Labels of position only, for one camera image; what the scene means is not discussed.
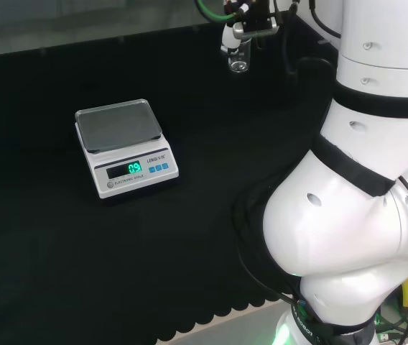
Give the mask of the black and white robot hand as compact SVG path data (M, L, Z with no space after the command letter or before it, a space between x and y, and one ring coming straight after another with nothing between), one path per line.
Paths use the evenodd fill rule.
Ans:
M273 1L224 1L223 10L225 14L235 14L240 7L246 12L243 18L244 31L251 32L271 27L271 15L274 13ZM221 38L221 52L228 54L235 52L241 45L241 39L236 38L233 33L233 22L225 24Z

